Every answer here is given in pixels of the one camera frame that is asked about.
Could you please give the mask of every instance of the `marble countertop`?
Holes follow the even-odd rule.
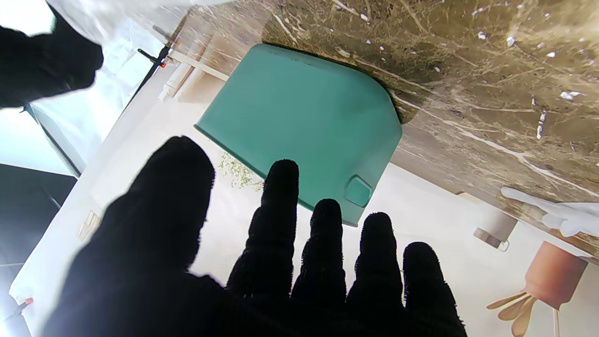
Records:
[[[225,74],[258,43],[360,68],[403,122],[394,164],[599,257],[599,238],[563,238],[500,194],[599,202],[596,2],[243,0],[187,13],[173,48]]]

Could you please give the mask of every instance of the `wooden spoon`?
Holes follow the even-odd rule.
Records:
[[[502,321],[512,321],[518,317],[520,311],[524,307],[524,304],[530,299],[531,295],[526,295],[522,299],[518,300],[516,303],[511,304],[510,306],[505,307],[503,310],[499,312],[497,317],[499,317]]]
[[[534,302],[536,302],[535,297],[530,297],[524,306],[522,307],[522,311],[516,317],[514,323],[512,323],[512,335],[514,337],[523,337],[528,329],[528,323],[530,322],[530,315],[533,311]]]
[[[524,295],[526,295],[526,291],[523,291],[523,292],[519,293],[518,295],[514,295],[512,297],[508,297],[506,299],[499,300],[497,302],[493,302],[487,306],[487,309],[493,310],[493,309],[500,308],[500,307],[510,303],[513,300],[519,299],[520,297],[522,297]]]

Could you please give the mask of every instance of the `green plant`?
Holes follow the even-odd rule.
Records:
[[[263,189],[264,180],[256,175],[256,173],[252,172],[239,160],[235,159],[227,152],[221,156],[221,159],[222,160],[218,166],[219,171],[223,171],[225,176],[230,174],[233,177],[233,180],[231,181],[231,187],[243,188],[245,186],[249,186],[256,191]]]

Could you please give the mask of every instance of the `teal plastic container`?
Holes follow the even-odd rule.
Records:
[[[314,56],[254,46],[196,128],[265,178],[277,160],[299,166],[299,203],[324,198],[357,226],[402,132],[370,76]]]

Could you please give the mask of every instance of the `terracotta pot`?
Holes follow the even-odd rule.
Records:
[[[526,272],[524,290],[559,310],[572,298],[587,264],[545,241]]]

